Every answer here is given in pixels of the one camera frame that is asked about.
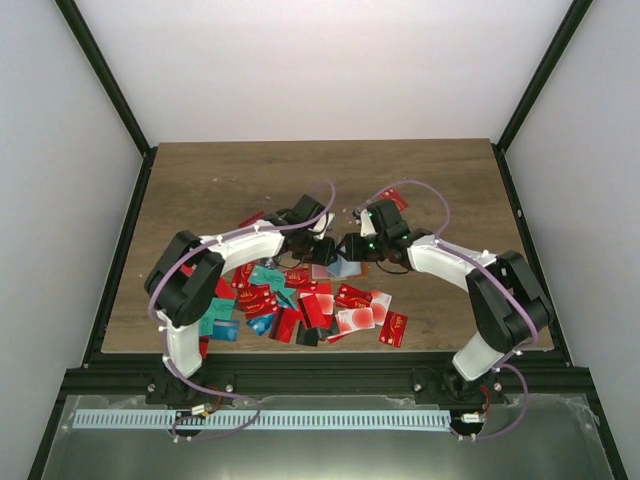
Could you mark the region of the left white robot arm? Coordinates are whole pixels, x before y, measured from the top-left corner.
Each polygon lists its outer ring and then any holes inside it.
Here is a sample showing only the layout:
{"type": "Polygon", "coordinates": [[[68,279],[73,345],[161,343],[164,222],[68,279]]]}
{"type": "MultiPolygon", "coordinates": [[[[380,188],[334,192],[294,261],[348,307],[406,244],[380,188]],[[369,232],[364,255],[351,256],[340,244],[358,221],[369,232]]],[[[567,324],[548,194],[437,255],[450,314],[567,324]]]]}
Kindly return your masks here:
{"type": "Polygon", "coordinates": [[[331,206],[303,195],[296,205],[252,224],[216,235],[189,230],[174,235],[151,269],[144,289],[149,317],[164,337],[162,361],[173,374],[170,393],[181,403],[196,402],[204,379],[196,373],[203,359],[199,322],[215,296],[223,274],[263,258],[306,252],[332,220],[331,206]]]}

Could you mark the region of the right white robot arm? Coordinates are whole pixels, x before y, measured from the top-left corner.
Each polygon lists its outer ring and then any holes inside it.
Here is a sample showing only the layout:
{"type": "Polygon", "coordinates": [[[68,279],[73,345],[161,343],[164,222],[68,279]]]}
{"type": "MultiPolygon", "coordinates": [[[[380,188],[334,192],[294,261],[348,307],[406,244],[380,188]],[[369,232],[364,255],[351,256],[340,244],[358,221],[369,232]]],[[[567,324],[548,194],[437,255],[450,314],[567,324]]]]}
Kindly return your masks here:
{"type": "Polygon", "coordinates": [[[411,229],[391,200],[357,212],[360,230],[343,237],[338,253],[347,261],[389,261],[429,274],[466,292],[476,333],[452,360],[444,378],[447,396],[458,403],[480,390],[479,378],[499,368],[516,350],[537,342],[555,319],[555,310],[525,258],[474,251],[449,243],[428,230],[411,229]]]}

